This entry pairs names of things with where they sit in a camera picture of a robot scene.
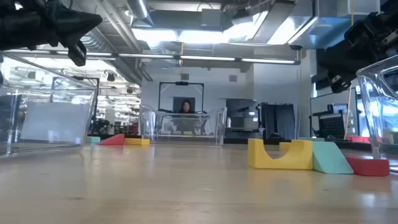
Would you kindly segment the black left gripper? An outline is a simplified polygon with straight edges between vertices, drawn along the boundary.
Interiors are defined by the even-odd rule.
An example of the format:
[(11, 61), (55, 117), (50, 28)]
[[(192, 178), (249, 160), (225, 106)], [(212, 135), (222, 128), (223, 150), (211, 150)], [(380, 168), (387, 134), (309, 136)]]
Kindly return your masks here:
[(102, 21), (100, 15), (72, 10), (60, 0), (0, 0), (0, 50), (62, 45), (81, 67), (86, 48), (80, 38)]

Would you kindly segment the yellow arch block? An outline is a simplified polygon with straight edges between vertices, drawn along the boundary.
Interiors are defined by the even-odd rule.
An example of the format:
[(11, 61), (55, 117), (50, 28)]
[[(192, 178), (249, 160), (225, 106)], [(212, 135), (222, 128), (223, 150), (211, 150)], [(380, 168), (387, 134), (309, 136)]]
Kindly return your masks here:
[(248, 139), (248, 165), (255, 169), (313, 169), (313, 142), (296, 140), (280, 142), (279, 151), (284, 155), (271, 158), (265, 150), (263, 140)]

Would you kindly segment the long suspended light bar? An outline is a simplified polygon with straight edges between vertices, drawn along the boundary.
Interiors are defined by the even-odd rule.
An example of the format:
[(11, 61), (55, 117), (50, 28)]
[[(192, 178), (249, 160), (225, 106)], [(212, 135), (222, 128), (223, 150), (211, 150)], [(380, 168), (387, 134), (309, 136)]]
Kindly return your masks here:
[[(28, 50), (15, 49), (6, 50), (5, 53), (10, 54), (33, 54), (33, 55), (59, 55), (67, 56), (67, 51), (57, 50)], [(242, 58), (242, 57), (212, 57), (212, 56), (197, 56), (197, 55), (166, 55), (166, 54), (120, 54), (120, 53), (106, 53), (106, 52), (88, 52), (86, 54), (89, 58), (144, 58), (154, 60), (203, 60), (216, 62), (235, 62), (235, 63), (263, 63), (263, 64), (281, 64), (281, 65), (299, 65), (299, 60), (286, 60), (276, 58)]]

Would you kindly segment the round silver ventilation duct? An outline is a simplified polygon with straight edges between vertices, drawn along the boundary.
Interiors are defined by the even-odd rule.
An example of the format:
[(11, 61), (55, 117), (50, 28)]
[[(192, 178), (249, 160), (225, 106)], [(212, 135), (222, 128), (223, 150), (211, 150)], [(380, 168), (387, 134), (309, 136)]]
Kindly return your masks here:
[(126, 0), (126, 6), (132, 17), (154, 26), (147, 9), (146, 0)]

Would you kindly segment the black background cabinet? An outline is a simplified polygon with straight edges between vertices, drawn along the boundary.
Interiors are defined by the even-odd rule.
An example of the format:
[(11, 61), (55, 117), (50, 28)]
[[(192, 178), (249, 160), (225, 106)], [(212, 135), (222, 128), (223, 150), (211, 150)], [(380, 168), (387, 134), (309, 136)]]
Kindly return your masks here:
[(225, 129), (226, 138), (257, 138), (259, 135), (259, 112), (257, 100), (226, 99), (227, 117), (231, 128)]

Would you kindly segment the black background robot arms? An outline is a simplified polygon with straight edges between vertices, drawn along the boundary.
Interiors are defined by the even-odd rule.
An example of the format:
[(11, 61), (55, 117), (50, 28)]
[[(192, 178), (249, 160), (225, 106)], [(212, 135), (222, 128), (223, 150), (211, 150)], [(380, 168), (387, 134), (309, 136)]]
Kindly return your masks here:
[(106, 119), (93, 119), (89, 127), (90, 134), (108, 134), (113, 124)]

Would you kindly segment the person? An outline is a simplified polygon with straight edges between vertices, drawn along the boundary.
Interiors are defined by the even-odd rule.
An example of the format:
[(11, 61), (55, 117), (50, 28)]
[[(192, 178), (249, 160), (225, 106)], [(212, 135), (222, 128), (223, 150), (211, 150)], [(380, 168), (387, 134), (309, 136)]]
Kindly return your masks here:
[(198, 125), (198, 118), (193, 115), (194, 111), (189, 100), (184, 100), (180, 109), (177, 111), (177, 115), (174, 117), (174, 125), (177, 131), (182, 134), (191, 132), (195, 133), (195, 128)]

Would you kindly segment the black table frame rails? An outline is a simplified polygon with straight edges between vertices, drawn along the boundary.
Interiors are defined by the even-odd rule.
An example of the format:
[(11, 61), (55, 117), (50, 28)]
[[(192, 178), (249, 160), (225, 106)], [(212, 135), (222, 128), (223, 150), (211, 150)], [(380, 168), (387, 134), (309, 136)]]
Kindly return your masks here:
[[(88, 138), (96, 138), (101, 141), (113, 137), (112, 134), (88, 134)], [(264, 144), (278, 145), (280, 142), (290, 142), (289, 139), (266, 139)], [(371, 152), (371, 144), (369, 142), (353, 142), (353, 141), (338, 141), (330, 140), (334, 142), (339, 148), (351, 149), (355, 151)], [(247, 144), (247, 138), (224, 138), (225, 144)]]

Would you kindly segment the black background station frame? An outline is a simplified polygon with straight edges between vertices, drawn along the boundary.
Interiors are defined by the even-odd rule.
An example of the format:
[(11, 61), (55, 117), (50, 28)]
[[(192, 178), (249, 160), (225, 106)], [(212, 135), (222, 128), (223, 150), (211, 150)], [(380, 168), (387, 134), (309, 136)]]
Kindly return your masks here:
[(157, 107), (159, 111), (178, 112), (183, 107), (183, 102), (190, 103), (194, 112), (204, 110), (203, 83), (192, 82), (160, 82)]

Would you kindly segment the red wedge block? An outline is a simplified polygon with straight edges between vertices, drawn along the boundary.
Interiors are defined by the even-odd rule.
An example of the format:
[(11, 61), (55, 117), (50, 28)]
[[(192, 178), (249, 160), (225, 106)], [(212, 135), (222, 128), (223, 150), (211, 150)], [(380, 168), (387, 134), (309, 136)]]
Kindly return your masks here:
[(104, 139), (98, 143), (101, 146), (117, 146), (117, 145), (124, 145), (125, 135), (124, 134), (117, 134), (111, 136), (107, 139)]

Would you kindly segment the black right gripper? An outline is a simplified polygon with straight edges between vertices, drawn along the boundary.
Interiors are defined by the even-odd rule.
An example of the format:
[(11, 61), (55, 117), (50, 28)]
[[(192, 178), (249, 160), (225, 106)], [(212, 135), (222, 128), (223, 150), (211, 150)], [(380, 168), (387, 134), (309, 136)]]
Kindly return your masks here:
[[(346, 32), (351, 50), (366, 52), (373, 62), (398, 54), (398, 9), (371, 12)], [(341, 93), (351, 86), (358, 69), (349, 63), (331, 67), (331, 90)]]

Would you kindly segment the teal wedge block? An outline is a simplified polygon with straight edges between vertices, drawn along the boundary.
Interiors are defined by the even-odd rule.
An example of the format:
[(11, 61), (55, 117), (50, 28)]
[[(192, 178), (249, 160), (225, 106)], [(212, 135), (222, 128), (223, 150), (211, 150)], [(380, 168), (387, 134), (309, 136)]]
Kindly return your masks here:
[(334, 142), (313, 142), (313, 169), (324, 174), (354, 174), (352, 167)]

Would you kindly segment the dark grey curtain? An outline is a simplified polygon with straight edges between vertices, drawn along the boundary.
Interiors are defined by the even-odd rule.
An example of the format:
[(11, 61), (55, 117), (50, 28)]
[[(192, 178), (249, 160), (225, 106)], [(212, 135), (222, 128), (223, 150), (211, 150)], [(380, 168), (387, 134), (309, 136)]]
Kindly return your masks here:
[(269, 139), (272, 133), (278, 133), (283, 139), (296, 138), (293, 104), (261, 103), (259, 107), (264, 139)]

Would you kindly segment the red rectangular block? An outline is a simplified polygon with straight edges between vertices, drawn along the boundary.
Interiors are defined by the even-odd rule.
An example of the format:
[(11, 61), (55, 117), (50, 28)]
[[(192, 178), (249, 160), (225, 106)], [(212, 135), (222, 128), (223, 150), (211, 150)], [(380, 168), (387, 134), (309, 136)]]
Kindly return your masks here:
[(365, 159), (360, 157), (346, 157), (354, 174), (371, 177), (385, 177), (390, 174), (387, 159)]

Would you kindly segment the black perforated cart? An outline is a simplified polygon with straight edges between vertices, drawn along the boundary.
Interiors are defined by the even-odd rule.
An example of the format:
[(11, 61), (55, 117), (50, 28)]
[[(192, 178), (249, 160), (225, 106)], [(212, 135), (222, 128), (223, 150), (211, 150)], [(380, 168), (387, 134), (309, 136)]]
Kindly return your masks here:
[(347, 103), (328, 104), (326, 111), (309, 116), (311, 129), (316, 138), (342, 140), (345, 136)]

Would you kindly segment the yellow rectangular block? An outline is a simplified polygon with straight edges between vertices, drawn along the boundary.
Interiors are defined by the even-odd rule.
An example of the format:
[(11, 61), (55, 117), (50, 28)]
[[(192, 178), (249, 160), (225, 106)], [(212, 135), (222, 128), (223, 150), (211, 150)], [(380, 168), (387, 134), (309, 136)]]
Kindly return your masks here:
[(124, 143), (125, 145), (149, 146), (150, 140), (142, 138), (125, 138)]

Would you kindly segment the clear plastic bin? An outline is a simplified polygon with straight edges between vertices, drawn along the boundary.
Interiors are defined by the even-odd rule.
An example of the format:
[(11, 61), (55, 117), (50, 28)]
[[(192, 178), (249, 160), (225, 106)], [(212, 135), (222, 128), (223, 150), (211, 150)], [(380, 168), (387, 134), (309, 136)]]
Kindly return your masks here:
[(0, 157), (82, 147), (97, 89), (0, 52)]
[(398, 55), (357, 71), (373, 158), (398, 174)]
[(221, 146), (224, 143), (227, 108), (216, 108), (209, 113), (192, 114), (154, 110), (142, 105), (139, 114), (139, 134), (151, 143), (203, 144)]

